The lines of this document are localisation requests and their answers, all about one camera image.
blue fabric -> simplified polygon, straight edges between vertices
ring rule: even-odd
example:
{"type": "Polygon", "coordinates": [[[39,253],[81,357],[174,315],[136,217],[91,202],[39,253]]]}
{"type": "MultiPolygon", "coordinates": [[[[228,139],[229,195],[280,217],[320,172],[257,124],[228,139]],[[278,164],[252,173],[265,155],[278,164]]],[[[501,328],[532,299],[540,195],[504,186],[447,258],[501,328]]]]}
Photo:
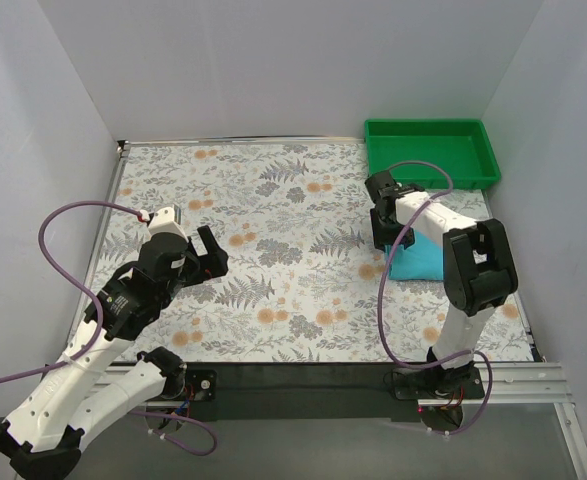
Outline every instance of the blue fabric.
{"type": "MultiPolygon", "coordinates": [[[[386,246],[388,259],[391,245],[386,246]]],[[[442,249],[415,231],[415,243],[408,249],[398,247],[389,270],[391,280],[444,280],[442,249]]]]}

white wall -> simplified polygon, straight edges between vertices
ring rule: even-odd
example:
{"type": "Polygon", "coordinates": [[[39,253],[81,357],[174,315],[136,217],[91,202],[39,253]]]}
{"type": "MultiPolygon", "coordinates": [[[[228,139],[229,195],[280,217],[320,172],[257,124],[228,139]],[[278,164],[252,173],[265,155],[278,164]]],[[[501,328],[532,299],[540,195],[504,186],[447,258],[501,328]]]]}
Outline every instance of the white wall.
{"type": "Polygon", "coordinates": [[[39,0],[116,138],[480,117],[541,0],[39,0]]]}
{"type": "Polygon", "coordinates": [[[587,0],[546,0],[484,122],[533,334],[562,362],[587,440],[587,0]]]}
{"type": "MultiPolygon", "coordinates": [[[[0,0],[0,375],[51,362],[64,347],[77,291],[41,256],[37,230],[55,207],[106,195],[115,147],[36,0],[0,0]]],[[[69,213],[48,234],[82,277],[98,211],[69,213]]],[[[36,378],[0,386],[0,416],[36,378]]],[[[0,454],[0,479],[13,478],[0,454]]]]}

plastic tray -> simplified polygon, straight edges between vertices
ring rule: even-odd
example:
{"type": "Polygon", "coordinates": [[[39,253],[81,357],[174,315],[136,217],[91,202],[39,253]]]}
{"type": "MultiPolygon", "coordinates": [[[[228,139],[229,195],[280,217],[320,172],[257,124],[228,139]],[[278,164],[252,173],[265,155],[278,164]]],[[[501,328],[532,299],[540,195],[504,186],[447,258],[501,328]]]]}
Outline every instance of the plastic tray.
{"type": "MultiPolygon", "coordinates": [[[[491,142],[480,120],[367,120],[364,124],[369,173],[403,160],[424,160],[451,175],[455,188],[487,188],[500,179],[491,142]]],[[[393,170],[401,183],[446,188],[435,170],[408,165],[393,170]]]]}

floral tablecloth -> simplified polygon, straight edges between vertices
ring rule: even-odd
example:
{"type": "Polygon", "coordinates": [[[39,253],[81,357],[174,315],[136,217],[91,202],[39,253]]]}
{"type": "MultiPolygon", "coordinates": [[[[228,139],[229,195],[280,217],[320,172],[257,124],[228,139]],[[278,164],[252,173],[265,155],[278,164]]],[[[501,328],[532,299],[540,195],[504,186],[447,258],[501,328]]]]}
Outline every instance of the floral tablecloth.
{"type": "MultiPolygon", "coordinates": [[[[387,359],[375,302],[384,259],[373,248],[361,144],[133,147],[116,201],[177,204],[183,226],[209,225],[229,254],[222,279],[184,289],[120,360],[166,346],[186,361],[373,362],[387,359]]],[[[481,192],[442,203],[487,218],[481,192]]],[[[114,212],[92,283],[137,257],[146,232],[114,212]]],[[[441,282],[387,282],[384,321],[395,353],[424,360],[448,301],[441,282]]],[[[510,299],[479,347],[494,360],[532,360],[510,299]]]]}

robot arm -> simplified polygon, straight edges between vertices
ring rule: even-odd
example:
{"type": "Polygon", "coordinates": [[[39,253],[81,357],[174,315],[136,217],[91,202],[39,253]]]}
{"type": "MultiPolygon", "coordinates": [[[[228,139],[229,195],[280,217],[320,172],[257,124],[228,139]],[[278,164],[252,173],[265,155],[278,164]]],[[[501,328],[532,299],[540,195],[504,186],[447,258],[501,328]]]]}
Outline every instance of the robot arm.
{"type": "MultiPolygon", "coordinates": [[[[370,212],[374,244],[384,250],[385,245],[393,244],[429,195],[415,184],[399,185],[388,171],[372,175],[365,185],[375,203],[370,212]]],[[[476,221],[433,202],[412,227],[442,247],[444,289],[450,301],[444,327],[427,359],[472,351],[495,308],[517,290],[517,274],[504,226],[495,219],[476,221]]],[[[414,241],[409,231],[401,245],[409,248],[414,241]]],[[[444,363],[442,369],[465,370],[471,364],[469,354],[444,363]]]]}
{"type": "Polygon", "coordinates": [[[67,365],[49,372],[17,409],[0,418],[0,452],[24,478],[64,478],[81,451],[115,420],[148,398],[175,396],[184,387],[182,361],[158,348],[120,381],[84,400],[179,290],[228,272],[228,255],[208,227],[198,228],[207,250],[198,255],[179,224],[178,207],[143,214],[151,239],[142,245],[138,260],[118,268],[98,293],[104,324],[97,342],[82,357],[70,359],[95,331],[96,308],[90,305],[59,359],[67,365]]]}

